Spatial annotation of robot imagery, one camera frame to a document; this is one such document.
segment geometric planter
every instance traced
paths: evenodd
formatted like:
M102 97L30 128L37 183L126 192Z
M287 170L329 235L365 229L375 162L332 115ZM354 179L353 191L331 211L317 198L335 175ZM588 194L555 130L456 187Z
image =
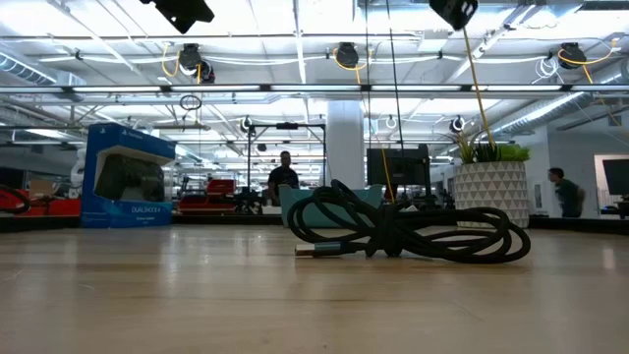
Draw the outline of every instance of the geometric planter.
M481 162L457 166L454 174L457 209L495 207L512 223L529 226L527 175L524 162ZM462 227L492 227L484 222L458 222Z

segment potted plant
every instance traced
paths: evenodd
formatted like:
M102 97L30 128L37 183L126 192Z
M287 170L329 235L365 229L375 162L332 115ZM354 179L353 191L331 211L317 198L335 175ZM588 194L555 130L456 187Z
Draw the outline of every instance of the potted plant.
M524 161L529 150L518 145L493 142L474 144L478 134L450 137L460 150L463 164L454 176L456 208L495 207L507 213L520 227L529 225L527 177ZM464 227L489 227L479 222L459 222Z

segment man in green shirt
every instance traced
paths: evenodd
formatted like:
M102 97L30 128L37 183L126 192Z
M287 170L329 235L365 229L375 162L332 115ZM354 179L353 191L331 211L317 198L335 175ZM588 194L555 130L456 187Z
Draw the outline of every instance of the man in green shirt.
M580 217L585 192L574 182L563 178L563 170L553 167L548 170L548 179L554 183L554 193L561 204L561 217Z

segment man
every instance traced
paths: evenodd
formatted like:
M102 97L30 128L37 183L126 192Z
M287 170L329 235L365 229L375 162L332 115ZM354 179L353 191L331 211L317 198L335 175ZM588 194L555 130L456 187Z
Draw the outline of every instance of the man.
M548 179L554 183L554 192L561 204L561 217L580 217L586 196L585 191L563 176L561 168L553 167L548 170Z
M279 185L289 185L293 189L299 188L299 178L297 173L291 169L291 153L282 151L279 154L282 165L271 171L268 175L268 193L271 196L274 206L279 206Z

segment computer monitor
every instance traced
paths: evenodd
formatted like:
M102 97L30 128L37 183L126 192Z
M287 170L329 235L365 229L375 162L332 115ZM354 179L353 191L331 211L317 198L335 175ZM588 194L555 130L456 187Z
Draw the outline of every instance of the computer monitor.
M607 188L612 196L629 195L629 159L604 160Z
M386 179L384 159L390 181ZM370 185L387 185L390 182L391 185L429 186L429 169L429 148L426 145L405 148L404 152L399 148L386 148L384 158L381 148L367 150L367 181Z

